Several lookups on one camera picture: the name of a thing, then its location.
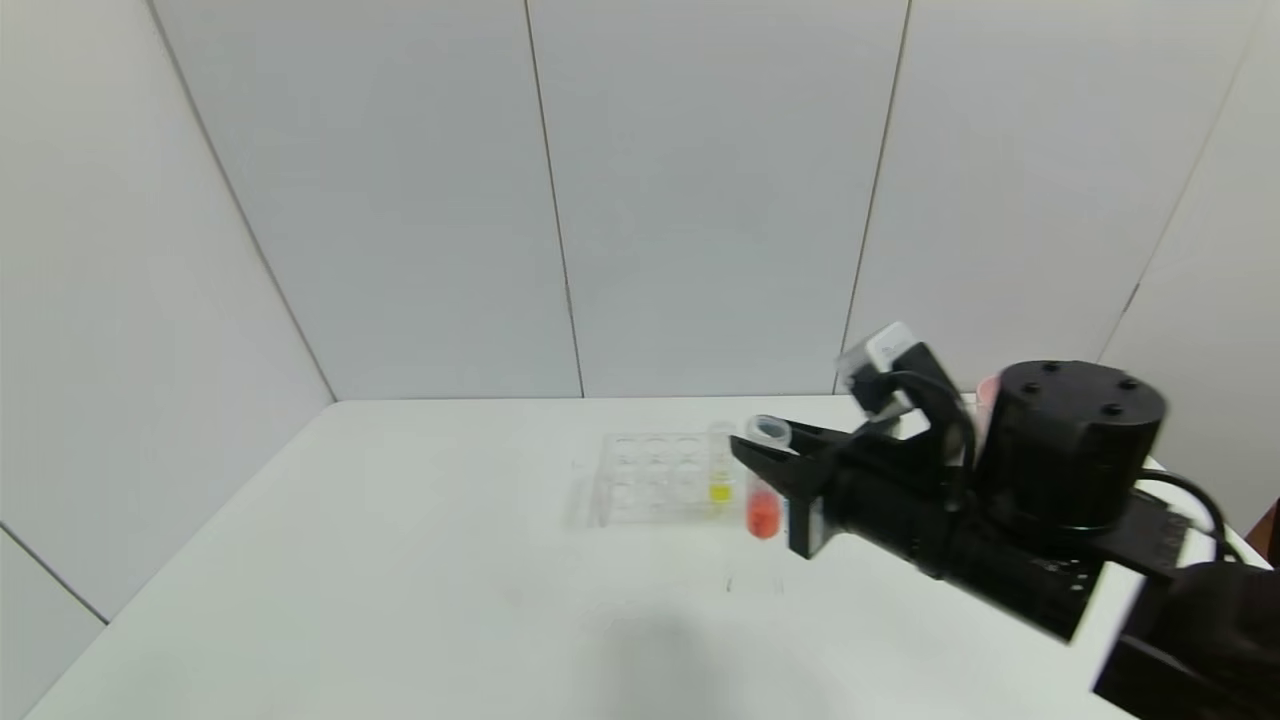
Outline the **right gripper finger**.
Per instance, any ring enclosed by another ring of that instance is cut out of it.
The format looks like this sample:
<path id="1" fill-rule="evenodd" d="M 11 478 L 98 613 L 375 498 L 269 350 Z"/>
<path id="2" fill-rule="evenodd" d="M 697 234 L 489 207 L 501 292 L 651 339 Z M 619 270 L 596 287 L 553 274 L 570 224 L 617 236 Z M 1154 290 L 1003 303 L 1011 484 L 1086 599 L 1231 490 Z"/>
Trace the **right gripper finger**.
<path id="1" fill-rule="evenodd" d="M 753 418 L 753 441 L 765 447 L 796 455 L 813 455 L 828 446 L 838 446 L 850 434 L 823 427 L 787 420 L 772 415 Z"/>
<path id="2" fill-rule="evenodd" d="M 753 475 L 787 500 L 817 498 L 832 477 L 832 443 L 822 438 L 801 436 L 788 450 L 781 450 L 731 436 L 730 450 Z"/>

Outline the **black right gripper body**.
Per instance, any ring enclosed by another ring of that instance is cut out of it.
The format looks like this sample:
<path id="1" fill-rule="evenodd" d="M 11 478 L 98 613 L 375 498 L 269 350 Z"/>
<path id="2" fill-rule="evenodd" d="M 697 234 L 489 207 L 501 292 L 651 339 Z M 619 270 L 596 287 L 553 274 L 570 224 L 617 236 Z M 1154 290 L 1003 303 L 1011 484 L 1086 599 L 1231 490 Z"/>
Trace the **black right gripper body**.
<path id="1" fill-rule="evenodd" d="M 849 439 L 803 460 L 791 550 L 813 559 L 837 534 L 858 536 L 931 578 L 947 574 L 955 520 L 945 507 L 957 469 L 934 439 Z"/>

